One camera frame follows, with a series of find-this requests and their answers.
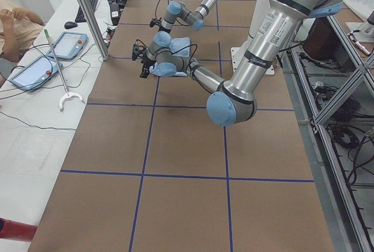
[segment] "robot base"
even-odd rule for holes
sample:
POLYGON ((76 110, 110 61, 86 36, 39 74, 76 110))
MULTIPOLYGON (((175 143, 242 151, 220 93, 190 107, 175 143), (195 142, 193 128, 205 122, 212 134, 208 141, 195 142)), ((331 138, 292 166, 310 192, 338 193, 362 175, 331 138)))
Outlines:
MULTIPOLYGON (((346 22, 346 24, 347 24, 348 28, 350 29, 350 31, 354 31, 354 30, 357 30, 360 27, 362 22, 346 22)), ((374 37, 364 36, 360 32, 353 33, 353 35, 356 38, 356 40, 360 43, 374 43, 374 37)))
MULTIPOLYGON (((238 67, 238 65, 239 65, 239 63, 240 63, 240 61, 241 61, 241 59, 244 55, 244 51, 245 51, 245 49, 244 49, 243 46, 242 47, 232 47, 231 48, 231 63, 233 65, 233 71, 235 71, 236 68, 238 67), (238 51, 240 49, 243 49, 243 53, 238 54, 238 51)), ((265 75, 274 75, 274 73, 275 72, 274 72, 273 65, 271 65, 271 67, 267 69, 265 75)))

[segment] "white robotic arm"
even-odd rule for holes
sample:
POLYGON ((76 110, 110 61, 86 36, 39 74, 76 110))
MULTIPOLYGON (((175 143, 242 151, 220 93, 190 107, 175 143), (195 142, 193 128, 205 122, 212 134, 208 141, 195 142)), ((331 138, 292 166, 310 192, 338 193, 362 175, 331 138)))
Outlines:
MULTIPOLYGON (((208 9, 217 1, 204 0, 208 9)), ((254 98, 255 88, 278 52, 287 46, 286 43, 291 35, 298 31, 300 22, 308 17, 335 14, 340 11, 342 6, 342 0, 269 1, 270 10, 230 80, 224 80, 217 76, 194 58, 172 55, 169 48, 171 44, 169 32, 175 20, 173 21, 174 17, 169 16, 168 13, 163 20, 167 20, 167 23, 162 24, 161 22, 161 31, 156 34, 149 47, 142 49, 142 63, 153 65, 157 61, 162 75, 165 77, 172 76, 177 71, 183 71, 205 90, 211 92, 212 94, 207 100, 207 112, 214 123, 228 126, 246 121, 252 118, 257 110, 254 98)), ((183 4, 180 6, 180 13, 184 13, 183 4)), ((209 11, 204 6, 195 11, 197 17, 198 15, 202 16, 201 20, 208 13, 209 11)), ((188 23, 193 26, 196 21, 199 20, 191 20, 188 23)), ((139 49, 135 47, 133 59, 136 59, 139 52, 139 49)))

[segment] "person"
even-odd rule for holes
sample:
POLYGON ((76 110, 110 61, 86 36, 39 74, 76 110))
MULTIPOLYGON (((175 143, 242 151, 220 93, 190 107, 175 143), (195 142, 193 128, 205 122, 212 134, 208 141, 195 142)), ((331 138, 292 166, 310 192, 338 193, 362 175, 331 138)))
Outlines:
MULTIPOLYGON (((38 14, 9 0, 0 0, 0 73, 4 66, 9 67, 8 61, 20 60, 42 30, 43 20, 38 14)), ((4 77, 8 76, 0 75, 0 87, 4 77)))

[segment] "keyboard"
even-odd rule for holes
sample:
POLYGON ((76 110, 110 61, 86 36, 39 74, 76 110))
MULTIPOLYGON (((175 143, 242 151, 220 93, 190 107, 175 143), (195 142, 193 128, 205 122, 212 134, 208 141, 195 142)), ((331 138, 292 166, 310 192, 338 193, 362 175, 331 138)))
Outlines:
MULTIPOLYGON (((88 1, 89 1, 89 4, 91 5, 93 12, 95 12, 96 6, 98 5, 99 0, 88 0, 88 1)), ((78 13, 77 13, 77 16, 75 17, 75 21, 77 23, 86 22, 86 19, 84 18, 84 14, 83 14, 81 7, 79 7, 78 9, 78 13)))

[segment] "blue tablet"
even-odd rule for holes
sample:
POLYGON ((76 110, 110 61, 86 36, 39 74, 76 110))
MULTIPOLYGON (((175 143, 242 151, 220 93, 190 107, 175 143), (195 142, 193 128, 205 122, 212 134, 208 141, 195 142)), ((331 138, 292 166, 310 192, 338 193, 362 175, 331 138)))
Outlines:
MULTIPOLYGON (((53 49, 57 58, 72 60, 82 50, 86 42, 86 34, 63 32, 53 43, 53 49)), ((47 56, 53 58, 52 52, 48 51, 47 56)))
POLYGON ((40 56, 9 81, 20 89, 34 90, 50 80, 56 73, 58 73, 56 62, 52 58, 40 56))

